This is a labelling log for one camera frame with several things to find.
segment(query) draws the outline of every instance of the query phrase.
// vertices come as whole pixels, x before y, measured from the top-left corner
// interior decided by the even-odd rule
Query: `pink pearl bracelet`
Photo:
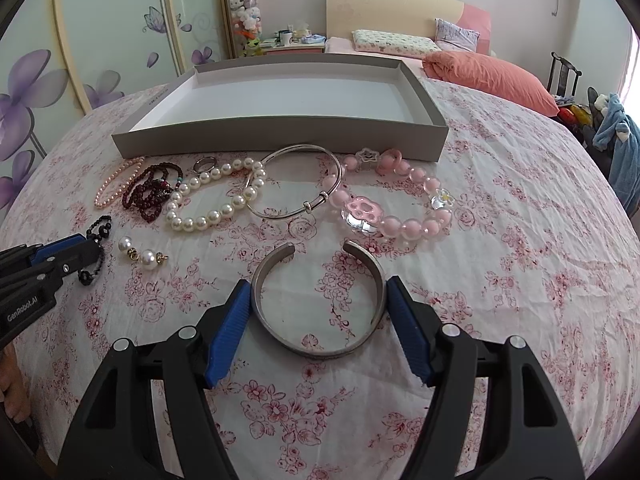
[[[116,200],[124,192],[124,190],[127,189],[127,186],[131,184],[133,180],[138,176],[138,173],[140,172],[140,169],[142,168],[142,163],[144,161],[145,161],[145,157],[137,156],[136,158],[125,160],[122,164],[120,164],[116,169],[116,171],[111,173],[111,175],[107,178],[107,180],[105,180],[102,183],[102,185],[100,186],[100,189],[98,190],[98,193],[95,194],[95,200],[94,200],[95,207],[98,209],[102,209],[107,207],[114,200]],[[116,177],[119,176],[119,174],[121,174],[124,170],[126,170],[127,168],[133,165],[135,165],[135,167],[133,168],[133,173],[131,173],[129,178],[125,180],[120,186],[118,186],[118,189],[111,196],[109,196],[106,200],[103,200],[101,202],[100,197],[104,193],[104,190],[107,189],[109,184],[113,180],[115,180]]]
[[[408,176],[415,184],[422,184],[425,193],[430,197],[432,211],[424,219],[409,218],[401,221],[397,216],[385,215],[383,207],[365,196],[354,196],[343,184],[329,195],[329,204],[342,211],[342,218],[347,224],[364,234],[380,233],[387,238],[402,237],[407,241],[431,238],[451,222],[451,209],[455,200],[449,191],[441,187],[437,178],[429,177],[424,168],[413,168],[408,160],[402,158],[398,150],[378,152],[364,148],[355,155],[347,155],[343,160],[343,173],[373,169],[380,175],[395,173]],[[333,185],[336,176],[329,174],[322,181],[322,188]]]

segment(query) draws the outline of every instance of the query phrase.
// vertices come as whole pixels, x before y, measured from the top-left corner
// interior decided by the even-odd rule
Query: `headboard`
[[[328,38],[351,39],[359,28],[434,38],[436,18],[477,30],[478,52],[489,53],[491,16],[458,0],[326,0]]]

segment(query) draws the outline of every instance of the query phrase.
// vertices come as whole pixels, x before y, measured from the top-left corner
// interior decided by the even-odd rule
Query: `silver screw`
[[[194,326],[183,326],[178,332],[178,337],[180,339],[192,339],[197,334],[196,327]]]
[[[460,329],[453,323],[447,323],[442,327],[442,333],[444,335],[448,335],[449,337],[458,337],[460,335]]]
[[[524,348],[527,345],[527,342],[519,335],[512,335],[509,338],[509,343],[511,343],[511,346],[515,348]]]
[[[113,349],[116,352],[122,352],[124,350],[126,350],[127,348],[129,348],[129,340],[128,339],[118,339],[114,344],[113,344]]]

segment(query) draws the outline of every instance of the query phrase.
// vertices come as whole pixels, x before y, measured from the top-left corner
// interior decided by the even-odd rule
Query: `blue gripper pad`
[[[81,234],[69,236],[67,238],[63,238],[62,240],[58,240],[57,242],[50,243],[39,248],[34,255],[31,257],[31,265],[37,265],[42,263],[44,260],[53,256],[57,252],[67,249],[69,247],[73,247],[74,245],[78,245],[79,243],[85,242],[86,238]]]
[[[427,383],[433,375],[429,362],[431,348],[415,319],[412,306],[405,299],[396,280],[400,282],[397,276],[386,282],[386,309],[391,316],[411,372],[420,377],[423,383]]]
[[[249,314],[251,313],[251,283],[242,280],[230,298],[231,304],[219,306],[228,308],[225,319],[220,329],[209,346],[209,364],[204,373],[204,378],[209,388],[214,388],[220,379],[229,372],[231,362],[236,355],[236,349],[244,333]]]

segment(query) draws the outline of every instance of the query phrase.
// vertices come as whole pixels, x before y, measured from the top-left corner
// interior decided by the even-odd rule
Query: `blue towel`
[[[618,94],[609,96],[608,108],[604,121],[593,137],[593,145],[603,152],[613,136],[616,136],[609,184],[616,192],[626,214],[631,216],[640,200],[640,130],[633,119],[625,114]],[[622,134],[623,138],[628,134],[628,139],[620,140],[618,133]]]

